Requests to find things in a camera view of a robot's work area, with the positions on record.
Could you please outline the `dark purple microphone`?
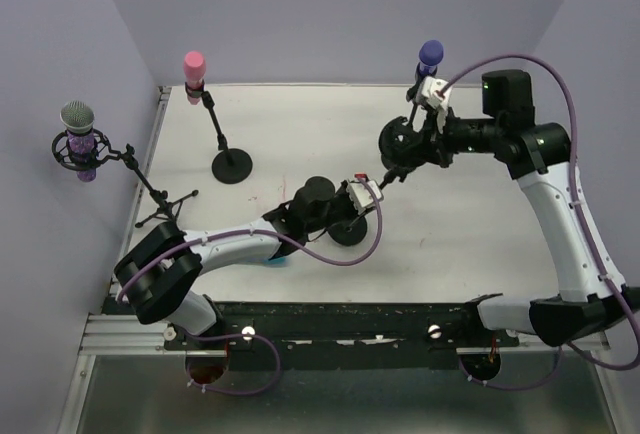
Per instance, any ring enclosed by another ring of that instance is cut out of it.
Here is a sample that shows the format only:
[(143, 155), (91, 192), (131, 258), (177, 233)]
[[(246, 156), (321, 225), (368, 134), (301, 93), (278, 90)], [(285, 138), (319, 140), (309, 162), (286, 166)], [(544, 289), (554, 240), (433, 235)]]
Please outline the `dark purple microphone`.
[(415, 80), (422, 81), (425, 77), (433, 77), (437, 73), (439, 64), (444, 58), (444, 46), (438, 40), (426, 41), (420, 48)]

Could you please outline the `black round-base stand back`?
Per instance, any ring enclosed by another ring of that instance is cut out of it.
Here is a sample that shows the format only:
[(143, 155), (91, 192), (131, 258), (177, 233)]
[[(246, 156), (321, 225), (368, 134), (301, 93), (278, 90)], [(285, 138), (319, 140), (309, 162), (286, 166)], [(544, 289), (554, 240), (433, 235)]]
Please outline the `black round-base stand back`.
[(406, 93), (406, 99), (411, 104), (409, 116), (392, 119), (380, 132), (378, 147), (381, 162), (387, 169), (396, 166), (409, 169), (422, 165), (419, 157), (422, 142), (421, 128), (415, 130), (414, 121), (420, 109), (426, 113), (428, 111), (414, 102), (414, 96), (420, 82), (415, 81), (415, 84)]

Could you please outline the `teal microphone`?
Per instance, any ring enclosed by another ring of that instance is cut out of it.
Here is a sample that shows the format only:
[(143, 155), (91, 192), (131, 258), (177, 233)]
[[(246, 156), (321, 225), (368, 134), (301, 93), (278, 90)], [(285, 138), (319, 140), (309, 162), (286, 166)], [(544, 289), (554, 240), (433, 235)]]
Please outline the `teal microphone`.
[(281, 256), (277, 258), (269, 259), (265, 262), (265, 265), (269, 268), (284, 268), (288, 265), (289, 259), (287, 256)]

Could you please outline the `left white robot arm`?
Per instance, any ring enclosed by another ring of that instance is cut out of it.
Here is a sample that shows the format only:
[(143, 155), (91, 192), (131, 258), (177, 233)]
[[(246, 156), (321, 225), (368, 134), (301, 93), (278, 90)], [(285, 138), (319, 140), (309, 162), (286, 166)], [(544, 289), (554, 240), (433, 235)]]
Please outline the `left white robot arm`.
[(201, 349), (214, 347), (222, 334), (222, 315), (193, 285), (203, 274), (250, 263), (264, 263), (307, 248), (311, 234), (352, 228), (369, 213), (380, 215), (383, 193), (364, 174), (339, 186), (325, 177), (309, 178), (292, 199), (247, 224), (214, 231), (182, 230), (173, 221), (152, 229), (115, 266), (116, 296), (127, 302), (143, 325), (166, 321), (187, 333)]

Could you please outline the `black shock-mount round-base stand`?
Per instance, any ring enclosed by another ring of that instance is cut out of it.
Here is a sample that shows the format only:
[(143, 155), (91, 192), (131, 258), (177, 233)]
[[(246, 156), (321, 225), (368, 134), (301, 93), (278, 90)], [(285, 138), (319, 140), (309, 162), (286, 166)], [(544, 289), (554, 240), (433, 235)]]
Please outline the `black shock-mount round-base stand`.
[(355, 246), (364, 240), (368, 225), (366, 215), (380, 214), (376, 204), (382, 201), (382, 190), (396, 179), (403, 182), (418, 167), (430, 163), (439, 165), (442, 135), (438, 131), (436, 116), (428, 114), (422, 127), (416, 131), (414, 115), (399, 117), (390, 121), (379, 137), (381, 160), (386, 173), (380, 183), (371, 181), (366, 174), (356, 174), (350, 181), (344, 181), (338, 190), (338, 205), (344, 212), (339, 221), (324, 229), (331, 239), (341, 246)]

